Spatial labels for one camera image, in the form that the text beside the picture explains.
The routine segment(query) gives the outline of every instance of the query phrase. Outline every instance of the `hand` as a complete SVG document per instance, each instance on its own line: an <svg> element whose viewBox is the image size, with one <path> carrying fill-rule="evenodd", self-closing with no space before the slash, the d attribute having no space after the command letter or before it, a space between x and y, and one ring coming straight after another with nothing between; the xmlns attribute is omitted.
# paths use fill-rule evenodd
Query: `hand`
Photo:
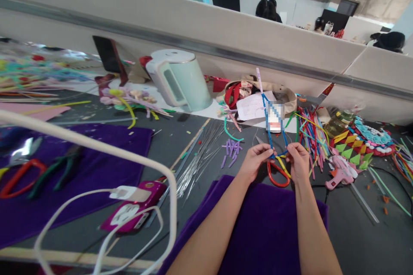
<svg viewBox="0 0 413 275"><path fill-rule="evenodd" d="M277 155L269 144L258 144L248 149L238 175L252 183L258 174L260 165L272 155Z"/></svg>
<svg viewBox="0 0 413 275"><path fill-rule="evenodd" d="M291 178L294 183L308 180L310 154L300 143L287 146L286 161L291 163Z"/></svg>

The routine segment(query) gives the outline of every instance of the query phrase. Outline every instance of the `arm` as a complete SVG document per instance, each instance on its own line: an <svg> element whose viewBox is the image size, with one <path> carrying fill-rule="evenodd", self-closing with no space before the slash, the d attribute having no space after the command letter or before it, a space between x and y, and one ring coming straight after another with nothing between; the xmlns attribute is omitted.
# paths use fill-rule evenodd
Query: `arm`
<svg viewBox="0 0 413 275"><path fill-rule="evenodd" d="M301 274L342 275L308 178L309 154L300 143L291 143L287 149L287 161L291 162L291 177L296 186Z"/></svg>
<svg viewBox="0 0 413 275"><path fill-rule="evenodd" d="M273 152L268 144L248 150L237 176L181 249L167 275L218 273L247 189Z"/></svg>

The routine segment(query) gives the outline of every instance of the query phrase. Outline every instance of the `pink paper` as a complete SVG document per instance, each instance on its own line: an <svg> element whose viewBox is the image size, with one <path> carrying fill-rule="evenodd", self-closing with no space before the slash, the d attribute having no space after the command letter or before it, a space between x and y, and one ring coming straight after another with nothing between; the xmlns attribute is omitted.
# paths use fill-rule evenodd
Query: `pink paper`
<svg viewBox="0 0 413 275"><path fill-rule="evenodd" d="M9 112L14 113L25 113L32 110L40 110L52 105L44 105L44 104L21 104L21 103L0 103L0 110L6 110ZM50 110L46 110L43 112L38 112L34 114L27 115L29 117L36 118L38 120L48 121L57 115L70 110L70 107L56 107Z"/></svg>

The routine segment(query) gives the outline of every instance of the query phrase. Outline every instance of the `kettle handle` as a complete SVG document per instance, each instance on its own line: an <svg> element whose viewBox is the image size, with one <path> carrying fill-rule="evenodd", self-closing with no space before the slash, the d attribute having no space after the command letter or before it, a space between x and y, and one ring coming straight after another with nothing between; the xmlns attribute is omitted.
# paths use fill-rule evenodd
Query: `kettle handle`
<svg viewBox="0 0 413 275"><path fill-rule="evenodd" d="M156 76L159 82L157 86L161 88L159 89L160 92L163 92L166 95L166 97L164 98L166 103L176 107L187 104L182 89L172 72L169 62L164 61L160 63L154 63L152 65L154 66L154 71L156 72Z"/></svg>

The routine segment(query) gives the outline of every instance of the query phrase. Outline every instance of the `white cable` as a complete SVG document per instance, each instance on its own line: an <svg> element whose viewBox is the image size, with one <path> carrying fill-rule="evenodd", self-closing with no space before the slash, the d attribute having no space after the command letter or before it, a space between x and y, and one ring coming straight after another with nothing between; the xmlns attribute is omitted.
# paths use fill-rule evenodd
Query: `white cable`
<svg viewBox="0 0 413 275"><path fill-rule="evenodd" d="M112 271L107 271L107 272L103 272L101 273L100 270L102 268L102 261L103 258L105 257L105 252L106 252L106 248L108 247L109 241L112 238L112 236L116 233L117 230L119 230L123 225L127 224L129 221L133 220L134 218L138 217L139 215L146 213L147 211L150 210L155 210L157 217L159 218L159 223L160 223L160 228L158 230L158 232L155 234L155 236L131 259L129 260L127 263L125 263L123 266L114 269ZM117 272L120 272L122 270L124 270L125 268L127 268L130 264L132 264L145 250L146 248L148 248L152 242L158 237L158 235L160 234L160 232L163 229L163 218L162 215L160 213L159 207L155 206L151 206L147 209L144 209L142 211L140 211L139 213L137 213L136 215L132 216L129 220L121 223L120 225L118 225L115 229L113 229L108 236L105 238L105 240L103 241L100 250L99 250L99 254L98 254L98 259L96 260L96 265L95 265L95 269L93 270L93 275L112 275L115 274ZM145 272L142 273L143 274L149 274L150 272L148 272L149 269L147 269Z"/></svg>
<svg viewBox="0 0 413 275"><path fill-rule="evenodd" d="M21 127L39 131L41 133L51 135L56 138L60 138L60 139L63 139L63 140L87 147L87 148L101 151L109 155L113 155L119 158L130 160L132 162L146 165L152 169L158 170L163 175L165 175L168 179L169 186L170 186L170 234L169 234L168 246L166 247L166 250L162 254L162 256L160 256L160 258L157 261L155 261L155 263L152 264L143 274L149 274L158 265L160 265L163 262L163 260L165 260L165 258L171 252L173 245L175 243L176 222L177 222L176 220L176 180L175 180L173 173L166 166L154 160L140 156L138 154L128 152L118 147L105 144L103 142L94 140L92 138L86 137L84 135L70 131L68 129L61 128L51 123L43 122L43 121L28 117L28 116L23 116L20 114L0 110L0 121L16 124ZM44 261L42 268L44 269L47 275L53 275L53 272L51 272L51 269L49 265L47 264L47 262Z"/></svg>
<svg viewBox="0 0 413 275"><path fill-rule="evenodd" d="M49 264L47 261L43 258L42 253L41 253L41 245L42 241L44 239L44 236L46 235L47 231L50 229L52 224L55 222L56 218L59 216L59 214L64 210L66 206L68 206L70 203L72 203L74 200L77 200L81 197L93 194L93 193L101 193L101 192L112 192L113 189L99 189L99 190L93 190L93 191L88 191L82 194L79 194L70 200L67 200L59 209L53 214L52 218L49 219L47 224L44 226L42 232L40 232L39 236L36 239L36 242L34 243L34 254L36 255L37 260L40 263L40 266L42 267L43 271L46 273L46 275L55 275L53 273L52 269L50 268Z"/></svg>

